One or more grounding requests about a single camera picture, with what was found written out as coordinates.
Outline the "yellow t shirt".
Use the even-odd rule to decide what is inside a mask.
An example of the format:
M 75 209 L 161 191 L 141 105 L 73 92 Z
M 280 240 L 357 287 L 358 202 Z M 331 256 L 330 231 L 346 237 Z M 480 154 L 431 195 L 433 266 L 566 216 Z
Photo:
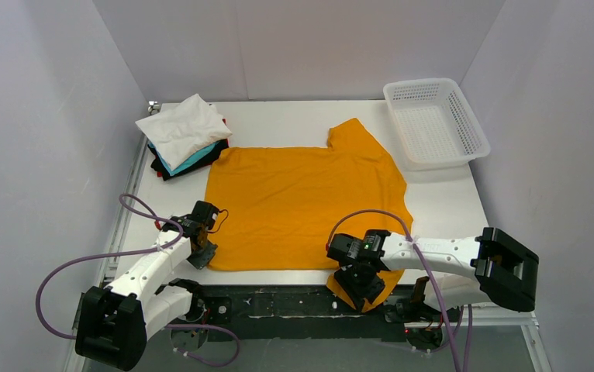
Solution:
M 334 270 L 332 230 L 403 232 L 407 183 L 360 120 L 331 128 L 324 147 L 231 147 L 209 171 L 205 199 L 228 216 L 212 236 L 212 270 Z

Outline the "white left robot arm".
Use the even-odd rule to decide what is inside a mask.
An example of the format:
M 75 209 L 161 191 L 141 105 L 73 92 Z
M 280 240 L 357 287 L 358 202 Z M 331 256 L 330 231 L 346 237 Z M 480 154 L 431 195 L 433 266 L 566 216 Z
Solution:
M 150 253 L 104 288 L 90 288 L 81 300 L 76 353 L 129 371 L 154 334 L 195 311 L 196 282 L 169 277 L 183 263 L 198 270 L 209 264 L 217 248 L 209 233 L 219 213 L 197 201 L 192 212 L 162 224 Z

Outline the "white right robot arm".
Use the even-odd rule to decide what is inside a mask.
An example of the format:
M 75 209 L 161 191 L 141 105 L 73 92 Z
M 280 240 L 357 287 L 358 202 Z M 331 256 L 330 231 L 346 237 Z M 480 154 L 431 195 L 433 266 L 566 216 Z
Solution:
M 485 227 L 480 236 L 460 239 L 409 240 L 383 229 L 363 238 L 336 233 L 327 256 L 338 262 L 333 279 L 357 310 L 382 299 L 389 288 L 383 274 L 405 270 L 441 275 L 414 288 L 414 302 L 436 311 L 486 302 L 515 312 L 535 309 L 539 257 L 501 229 Z

